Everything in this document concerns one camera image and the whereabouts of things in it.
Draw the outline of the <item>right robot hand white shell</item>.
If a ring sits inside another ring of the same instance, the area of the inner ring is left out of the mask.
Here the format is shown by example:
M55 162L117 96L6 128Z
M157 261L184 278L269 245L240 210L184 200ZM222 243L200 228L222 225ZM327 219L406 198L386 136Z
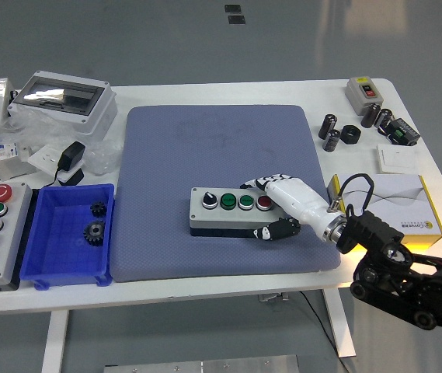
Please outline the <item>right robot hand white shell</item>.
M332 234L346 223L343 212L329 212L329 203L299 178L275 174L247 181L240 187L261 189L301 225L311 226L323 242L330 242Z

